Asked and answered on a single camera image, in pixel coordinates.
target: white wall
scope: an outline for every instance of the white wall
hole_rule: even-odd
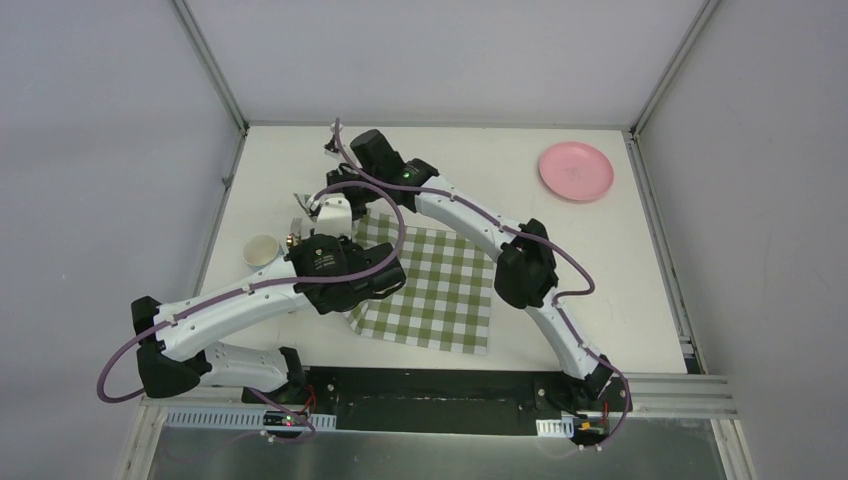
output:
[[[250,121],[630,125],[702,0],[194,0]]]
[[[111,478],[135,402],[97,375],[190,293],[236,130],[166,0],[3,2],[0,72],[0,478]]]
[[[724,3],[643,153],[760,478],[844,478],[848,2]]]

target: cup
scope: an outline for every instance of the cup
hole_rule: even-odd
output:
[[[279,240],[272,235],[257,235],[251,238],[242,249],[244,263],[254,272],[262,270],[276,259],[282,248]]]

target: white table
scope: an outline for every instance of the white table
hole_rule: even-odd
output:
[[[347,143],[365,127],[345,127]],[[421,158],[472,198],[519,220],[542,221],[551,239],[569,251],[597,282],[589,297],[568,302],[586,336],[627,372],[685,373],[659,266],[620,132],[493,128],[384,127],[405,160]],[[336,162],[323,153],[328,127],[252,127],[215,242],[203,290],[218,288],[250,270],[242,246],[254,235],[281,240],[294,216],[292,194],[325,186]],[[546,189],[537,160],[562,141],[588,143],[615,169],[615,183],[600,201],[567,203]],[[389,212],[385,204],[376,208]],[[446,228],[404,210],[408,224]],[[582,279],[557,259],[560,289],[583,288]],[[356,335],[341,314],[282,314],[226,339],[261,349],[297,348],[305,365],[558,370],[556,357],[535,323],[495,296],[489,353],[469,355],[401,345]]]

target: pink plate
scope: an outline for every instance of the pink plate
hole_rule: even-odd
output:
[[[549,148],[539,160],[539,173],[554,193],[574,202],[603,197],[615,176],[606,155],[580,142],[563,142]]]

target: gingham tablecloth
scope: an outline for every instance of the gingham tablecloth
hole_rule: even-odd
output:
[[[394,217],[367,215],[355,241],[365,248],[394,242],[397,231]],[[454,232],[407,227],[399,258],[406,285],[349,312],[353,330],[390,342],[485,354],[495,275],[486,254]]]

